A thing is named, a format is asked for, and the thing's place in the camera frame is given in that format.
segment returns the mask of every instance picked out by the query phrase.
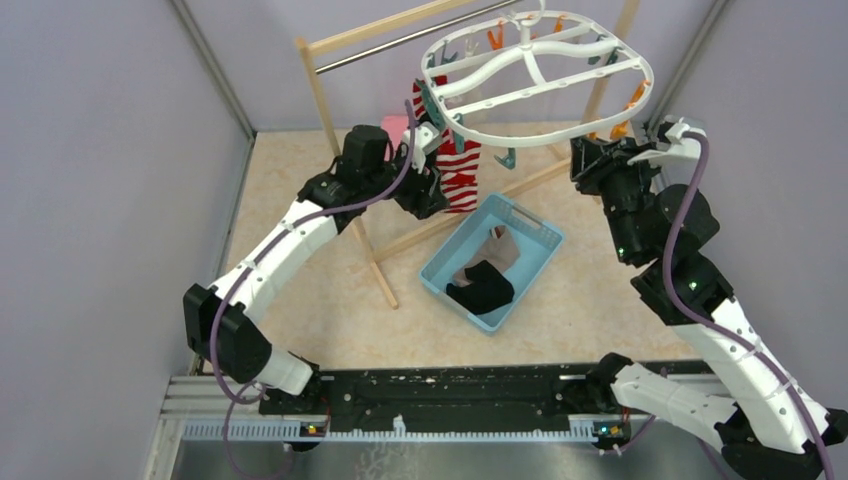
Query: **gray cloth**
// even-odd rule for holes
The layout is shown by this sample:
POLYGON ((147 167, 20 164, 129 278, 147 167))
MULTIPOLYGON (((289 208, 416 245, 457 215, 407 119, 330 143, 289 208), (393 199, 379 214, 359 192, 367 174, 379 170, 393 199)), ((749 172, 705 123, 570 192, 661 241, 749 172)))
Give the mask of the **gray cloth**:
POLYGON ((483 260, 488 261, 502 275, 518 259, 521 253, 518 245, 512 238, 512 232, 505 225, 499 225, 489 230, 489 236, 483 242, 483 246, 471 257, 471 261, 459 269, 453 276, 453 282, 457 287, 465 287, 471 284, 465 276, 465 269, 471 268, 483 260))

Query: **wooden rack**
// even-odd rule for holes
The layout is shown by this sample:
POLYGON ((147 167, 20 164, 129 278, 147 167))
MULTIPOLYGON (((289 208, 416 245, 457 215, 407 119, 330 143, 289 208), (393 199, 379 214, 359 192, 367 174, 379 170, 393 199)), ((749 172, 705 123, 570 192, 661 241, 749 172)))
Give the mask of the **wooden rack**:
MULTIPOLYGON (((471 4, 474 1, 475 0, 434 0, 419 7, 406 10, 405 12, 388 16, 381 20, 377 20, 367 25, 356 27, 346 32, 339 33, 337 35, 333 35, 331 37, 327 37, 323 40, 318 40, 313 43, 308 43, 305 39, 301 37, 298 37, 295 40, 297 49, 300 52, 300 58, 303 61, 303 66, 306 69, 306 74, 309 78, 309 85, 312 87, 312 94, 315 97, 315 105, 318 107, 318 114, 321 118, 321 124, 324 127, 324 133, 327 135, 327 141, 330 144, 330 148, 333 151, 333 155, 341 155, 341 148, 339 146, 339 140, 338 138, 336 138, 335 130, 333 127, 333 119, 330 115, 330 108, 327 104, 327 98, 324 95, 324 88, 321 84, 320 79, 318 78, 319 74, 323 74, 336 68, 340 68, 349 63, 353 63, 363 58, 367 58, 381 51, 388 50, 398 45, 402 45, 403 43, 406 43, 410 40, 419 38, 424 35, 428 35, 443 28, 448 28, 452 25, 458 24, 470 18, 484 15, 499 8, 518 3, 520 0, 506 0, 495 5, 490 5, 488 7, 475 10, 463 16, 457 17, 453 20, 448 20, 446 22, 442 22, 440 24, 421 29, 418 32, 406 35, 390 42, 386 42, 378 47, 373 47, 368 50, 364 50, 362 52, 351 55, 350 57, 338 60, 330 65, 326 65, 323 67, 316 68, 315 58, 338 51, 339 49, 345 47, 350 47, 352 45, 359 44, 361 42, 374 38, 377 35, 388 33, 396 29, 403 28, 412 23, 425 20, 429 17, 432 17, 433 15, 437 15, 448 10, 455 9, 457 7, 471 4)), ((619 39, 624 40, 625 37, 627 37, 627 34, 630 32, 630 27, 633 24, 633 19, 636 16, 637 10, 639 9, 639 2, 640 0, 624 1, 624 6, 621 9, 618 21, 616 22, 615 28, 613 30, 613 34, 619 39)), ((592 93, 589 96, 589 101, 586 104, 585 111, 583 112, 582 123, 586 123, 597 116, 598 109, 600 108, 601 100, 603 100, 608 83, 608 78, 600 78, 598 80, 595 80, 594 86, 592 88, 592 93)), ((541 185, 542 183, 547 182, 548 180, 562 173, 565 173, 571 164, 569 156, 556 145, 549 145, 548 149, 551 151, 551 154, 557 160, 554 164, 543 168, 535 174, 530 175, 529 177, 526 177, 525 179, 506 187, 501 193, 509 197, 514 197, 523 192, 531 190, 536 186, 541 185)), ((433 235, 438 234, 439 232, 455 227, 462 221, 464 217, 465 214, 446 214, 444 216, 441 216, 437 220, 428 222, 426 225, 419 227, 405 235, 402 235, 396 238, 395 240, 389 242, 387 245, 381 246, 379 248, 374 248, 374 246, 368 240, 368 235, 365 231, 365 226, 362 223, 362 219, 357 217, 355 220, 353 220, 353 222, 351 223, 353 233, 356 236, 356 239, 359 241, 360 245, 362 246, 362 250, 365 254, 365 260, 369 263, 371 271, 373 272, 374 277, 377 279, 377 283, 379 284, 380 289, 383 291, 383 294, 385 295, 386 300, 389 302, 389 306, 392 309, 397 309, 399 304, 394 292, 392 292, 392 289, 389 286, 388 281, 386 280, 385 275, 383 275, 383 271, 380 269, 379 263, 394 255, 397 255, 400 252, 403 252, 404 250, 416 245, 417 243, 433 235)))

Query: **floor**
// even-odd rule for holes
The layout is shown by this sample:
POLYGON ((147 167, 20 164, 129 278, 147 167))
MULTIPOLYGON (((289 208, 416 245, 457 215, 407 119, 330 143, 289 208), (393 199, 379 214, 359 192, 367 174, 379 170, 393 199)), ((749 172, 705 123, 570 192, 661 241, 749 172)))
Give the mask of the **floor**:
MULTIPOLYGON (((551 128, 538 123, 481 127, 509 135, 551 128)), ((337 134, 341 140, 345 131, 337 134)), ((555 161, 546 148, 523 149, 510 171, 493 159, 504 153, 484 147, 481 199, 555 161)), ((259 135, 228 267, 250 253, 286 213, 303 182, 331 160, 321 131, 259 135)), ((261 330, 275 345, 322 368, 593 362, 610 351, 636 360, 696 356, 641 303, 629 283, 638 272, 617 262, 601 207, 577 193, 567 174, 516 200, 561 228, 566 240, 494 336, 439 303, 418 279, 450 232, 381 263, 400 302, 391 310, 352 229, 324 246, 286 284, 261 330)), ((375 246, 419 226, 394 202, 371 207, 363 221, 375 246)))

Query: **laundry basket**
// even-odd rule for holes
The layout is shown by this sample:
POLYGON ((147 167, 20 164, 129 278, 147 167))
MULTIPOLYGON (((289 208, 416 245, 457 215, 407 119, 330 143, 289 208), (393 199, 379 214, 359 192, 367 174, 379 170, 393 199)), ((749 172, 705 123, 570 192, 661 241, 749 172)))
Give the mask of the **laundry basket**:
POLYGON ((466 218, 436 255, 419 273, 424 286, 462 317, 492 335, 536 281, 562 245, 565 235, 511 199, 493 193, 476 212, 466 218), (482 315, 474 315, 445 293, 454 273, 467 264, 489 235, 489 230, 506 225, 512 231, 521 255, 504 276, 512 283, 515 296, 510 304, 482 315))

